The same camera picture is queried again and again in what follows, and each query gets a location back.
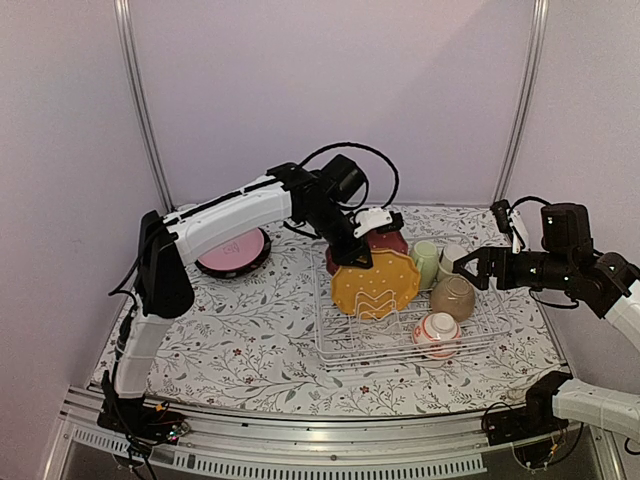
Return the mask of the maroon polka dot plate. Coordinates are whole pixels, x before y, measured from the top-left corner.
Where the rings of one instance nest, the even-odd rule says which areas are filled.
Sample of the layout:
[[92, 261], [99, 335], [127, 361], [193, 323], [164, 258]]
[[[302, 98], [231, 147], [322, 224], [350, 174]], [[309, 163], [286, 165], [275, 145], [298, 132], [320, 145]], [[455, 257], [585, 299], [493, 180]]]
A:
[[[400, 231], [378, 233], [371, 230], [366, 234], [366, 239], [371, 250], [391, 249], [401, 254], [407, 255], [409, 246]], [[333, 261], [330, 248], [325, 250], [326, 270], [330, 275], [334, 275], [339, 266]]]

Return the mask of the red patterned white bowl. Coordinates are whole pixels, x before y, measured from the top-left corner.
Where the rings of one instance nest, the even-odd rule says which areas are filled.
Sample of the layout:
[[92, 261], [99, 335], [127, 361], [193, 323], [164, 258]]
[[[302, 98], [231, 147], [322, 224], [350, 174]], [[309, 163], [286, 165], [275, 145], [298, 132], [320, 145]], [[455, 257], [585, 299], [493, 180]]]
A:
[[420, 320], [411, 333], [412, 341], [424, 357], [445, 360], [459, 350], [461, 329], [448, 313], [432, 313]]

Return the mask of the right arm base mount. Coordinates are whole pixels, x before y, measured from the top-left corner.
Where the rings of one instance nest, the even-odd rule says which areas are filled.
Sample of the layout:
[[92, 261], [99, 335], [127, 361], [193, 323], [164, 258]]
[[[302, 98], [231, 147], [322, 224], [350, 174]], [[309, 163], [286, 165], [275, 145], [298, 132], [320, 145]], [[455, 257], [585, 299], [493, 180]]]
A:
[[538, 401], [518, 408], [496, 402], [481, 418], [481, 429], [491, 446], [550, 434], [568, 426], [568, 420], [557, 418], [549, 405]]

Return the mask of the yellow polka dot plate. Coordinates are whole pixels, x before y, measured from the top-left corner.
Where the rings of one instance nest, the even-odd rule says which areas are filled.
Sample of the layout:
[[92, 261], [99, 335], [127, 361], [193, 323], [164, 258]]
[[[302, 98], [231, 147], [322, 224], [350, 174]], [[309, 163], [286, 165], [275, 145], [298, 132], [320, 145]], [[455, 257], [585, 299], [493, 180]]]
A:
[[331, 279], [331, 299], [343, 313], [362, 320], [382, 319], [405, 309], [419, 291], [414, 261], [390, 249], [372, 252], [370, 269], [339, 267]]

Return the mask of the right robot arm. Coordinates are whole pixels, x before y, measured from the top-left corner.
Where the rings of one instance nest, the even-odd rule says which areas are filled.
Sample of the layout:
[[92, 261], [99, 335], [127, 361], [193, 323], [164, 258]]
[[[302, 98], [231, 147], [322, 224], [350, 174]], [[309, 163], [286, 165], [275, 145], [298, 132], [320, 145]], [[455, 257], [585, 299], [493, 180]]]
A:
[[[585, 304], [633, 346], [639, 344], [639, 269], [618, 253], [595, 250], [585, 206], [542, 202], [539, 252], [527, 250], [514, 204], [500, 200], [491, 210], [510, 246], [481, 247], [455, 260], [454, 273], [478, 290], [494, 285], [502, 291], [561, 291], [570, 300], [566, 309]], [[552, 371], [527, 389], [524, 406], [489, 410], [482, 429], [490, 444], [498, 445], [551, 433], [572, 421], [637, 441], [639, 398]]]

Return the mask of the pink bear plate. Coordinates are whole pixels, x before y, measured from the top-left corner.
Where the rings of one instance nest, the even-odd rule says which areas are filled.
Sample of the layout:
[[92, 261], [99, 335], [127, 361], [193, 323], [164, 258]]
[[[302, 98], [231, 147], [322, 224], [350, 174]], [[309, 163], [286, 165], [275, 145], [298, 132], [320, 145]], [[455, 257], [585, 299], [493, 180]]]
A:
[[196, 263], [214, 271], [236, 271], [256, 260], [266, 250], [268, 240], [263, 230], [256, 228], [206, 252]]

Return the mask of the black rimmed white plate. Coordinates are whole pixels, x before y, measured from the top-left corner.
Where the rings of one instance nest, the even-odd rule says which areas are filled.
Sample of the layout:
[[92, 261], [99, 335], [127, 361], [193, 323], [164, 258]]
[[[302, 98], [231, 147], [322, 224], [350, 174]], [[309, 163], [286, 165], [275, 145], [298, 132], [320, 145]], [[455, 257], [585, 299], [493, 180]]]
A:
[[259, 268], [270, 253], [269, 235], [262, 228], [255, 228], [205, 253], [195, 265], [210, 277], [232, 279]]

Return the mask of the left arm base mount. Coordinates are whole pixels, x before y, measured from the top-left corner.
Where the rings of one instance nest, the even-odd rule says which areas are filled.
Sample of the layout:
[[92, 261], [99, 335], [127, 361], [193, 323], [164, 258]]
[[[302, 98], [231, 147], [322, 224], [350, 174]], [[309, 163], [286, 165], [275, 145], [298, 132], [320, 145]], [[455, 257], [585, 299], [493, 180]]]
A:
[[190, 431], [186, 417], [169, 409], [166, 402], [151, 407], [143, 398], [106, 398], [97, 425], [151, 446], [175, 445]]

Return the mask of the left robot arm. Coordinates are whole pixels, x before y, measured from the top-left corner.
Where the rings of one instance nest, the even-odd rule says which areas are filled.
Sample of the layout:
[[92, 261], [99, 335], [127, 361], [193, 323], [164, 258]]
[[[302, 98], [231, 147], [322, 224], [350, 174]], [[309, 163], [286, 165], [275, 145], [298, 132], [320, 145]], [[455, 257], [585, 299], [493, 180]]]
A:
[[108, 410], [111, 419], [128, 434], [148, 426], [146, 408], [133, 399], [143, 397], [147, 375], [169, 327], [194, 303], [188, 266], [251, 230], [290, 220], [311, 226], [329, 244], [335, 263], [370, 267], [368, 244], [357, 236], [344, 207], [368, 186], [356, 163], [338, 155], [319, 170], [285, 163], [190, 209], [166, 216], [147, 213], [141, 221], [135, 279], [128, 294], [133, 305], [109, 382], [118, 396]]

